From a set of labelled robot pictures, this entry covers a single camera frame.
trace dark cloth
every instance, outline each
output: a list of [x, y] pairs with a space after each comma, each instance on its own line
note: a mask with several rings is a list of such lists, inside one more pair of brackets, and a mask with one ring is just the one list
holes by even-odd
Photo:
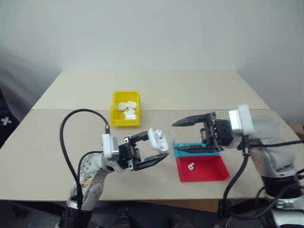
[[[127, 216], [122, 216], [114, 222], [111, 228], [137, 228], [138, 224]], [[191, 223], [184, 217], [176, 215], [170, 220], [170, 228], [193, 228]]]
[[10, 112], [10, 109], [0, 90], [0, 148], [18, 126], [19, 121]]

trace red tray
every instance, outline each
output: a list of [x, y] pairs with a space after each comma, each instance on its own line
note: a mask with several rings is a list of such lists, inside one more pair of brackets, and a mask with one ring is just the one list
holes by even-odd
[[[193, 162], [191, 171], [188, 165]], [[178, 157], [176, 163], [181, 182], [223, 181], [230, 177], [221, 156]]]

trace black cable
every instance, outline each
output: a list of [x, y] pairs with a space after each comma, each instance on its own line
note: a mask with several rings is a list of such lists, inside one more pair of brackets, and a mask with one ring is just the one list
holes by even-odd
[[304, 189], [303, 186], [298, 186], [298, 183], [290, 184], [290, 185], [285, 186], [284, 188], [282, 188], [279, 191], [278, 195], [271, 201], [271, 203], [268, 204], [267, 208], [265, 208], [263, 211], [261, 211], [258, 214], [255, 214], [253, 216], [240, 216], [240, 215], [236, 215], [236, 214], [231, 214], [231, 213], [229, 213], [229, 211], [228, 211], [228, 214], [230, 216], [234, 217], [235, 219], [239, 219], [239, 220], [252, 220], [252, 219], [256, 219], [258, 217], [261, 217], [262, 215], [266, 214], [275, 205], [275, 203], [286, 193], [286, 191], [288, 189], [294, 188], [294, 187]]
[[282, 142], [277, 144], [253, 144], [250, 147], [279, 147], [279, 146], [288, 146], [293, 144], [301, 144], [304, 143], [304, 140], [290, 141], [290, 142]]
[[67, 162], [67, 165], [74, 177], [74, 180], [76, 182], [76, 185], [77, 185], [77, 207], [78, 207], [78, 210], [81, 210], [81, 206], [82, 206], [82, 199], [83, 199], [83, 194], [82, 194], [82, 190], [81, 190], [81, 185], [80, 185], [80, 182], [79, 182], [79, 179], [78, 179], [78, 176], [77, 174], [75, 173], [75, 170], [72, 166], [72, 163], [68, 157], [68, 154], [67, 154], [67, 150], [66, 150], [66, 147], [65, 147], [65, 143], [64, 143], [64, 138], [63, 138], [63, 129], [65, 127], [65, 124], [67, 122], [67, 120], [74, 114], [76, 113], [79, 113], [79, 112], [89, 112], [89, 113], [94, 113], [96, 115], [98, 115], [99, 117], [101, 117], [103, 119], [103, 121], [105, 122], [105, 133], [110, 133], [110, 126], [109, 126], [109, 123], [107, 122], [107, 120], [98, 112], [94, 111], [94, 110], [91, 110], [91, 109], [77, 109], [77, 110], [74, 110], [72, 112], [70, 112], [62, 121], [61, 123], [61, 126], [60, 126], [60, 130], [59, 130], [59, 138], [60, 138], [60, 146], [61, 146], [61, 149], [62, 149], [62, 153], [65, 157], [65, 160]]
[[302, 172], [304, 172], [304, 169], [299, 170], [298, 172], [296, 172], [296, 174], [301, 174]]
[[243, 136], [243, 140], [244, 143], [244, 148], [243, 148], [243, 155], [244, 155], [244, 159], [243, 159], [243, 163], [241, 165], [241, 167], [239, 168], [239, 170], [237, 171], [236, 175], [232, 178], [232, 180], [230, 181], [230, 183], [228, 184], [228, 186], [226, 187], [225, 191], [224, 191], [224, 195], [223, 195], [223, 204], [222, 204], [222, 208], [225, 211], [227, 211], [227, 196], [228, 193], [230, 191], [230, 189], [232, 188], [232, 186], [237, 182], [238, 178], [240, 177], [240, 175], [243, 173], [243, 171], [245, 170], [247, 163], [248, 163], [248, 159], [249, 159], [249, 151], [248, 150], [248, 145], [249, 145], [249, 138], [248, 136]]
[[[256, 197], [255, 197], [256, 214], [259, 213], [259, 211], [258, 211], [258, 197], [259, 197], [259, 195], [261, 194], [261, 192], [262, 192], [264, 189], [265, 189], [265, 186], [261, 187], [261, 189], [257, 192]], [[262, 226], [263, 226], [263, 227], [266, 227], [266, 225], [265, 225], [265, 223], [264, 223], [264, 221], [263, 221], [262, 216], [259, 217], [259, 220], [260, 220]]]
[[81, 166], [81, 163], [82, 163], [82, 160], [89, 154], [92, 154], [92, 153], [102, 153], [103, 151], [90, 151], [86, 154], [84, 154], [81, 159], [79, 160], [79, 163], [78, 163], [78, 169], [77, 169], [77, 177], [78, 177], [78, 180], [80, 180], [80, 166]]

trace white wall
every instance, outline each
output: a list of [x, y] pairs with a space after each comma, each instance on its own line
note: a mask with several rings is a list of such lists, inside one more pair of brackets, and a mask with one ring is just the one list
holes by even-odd
[[0, 0], [0, 86], [19, 117], [63, 68], [239, 70], [304, 121], [303, 53], [302, 0]]

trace yellow bin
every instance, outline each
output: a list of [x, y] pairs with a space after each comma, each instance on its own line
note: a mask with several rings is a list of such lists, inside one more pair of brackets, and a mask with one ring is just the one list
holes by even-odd
[[[136, 120], [125, 120], [124, 112], [117, 110], [119, 102], [134, 101], [137, 103]], [[139, 91], [114, 91], [111, 104], [110, 125], [114, 127], [139, 126], [141, 118]]]

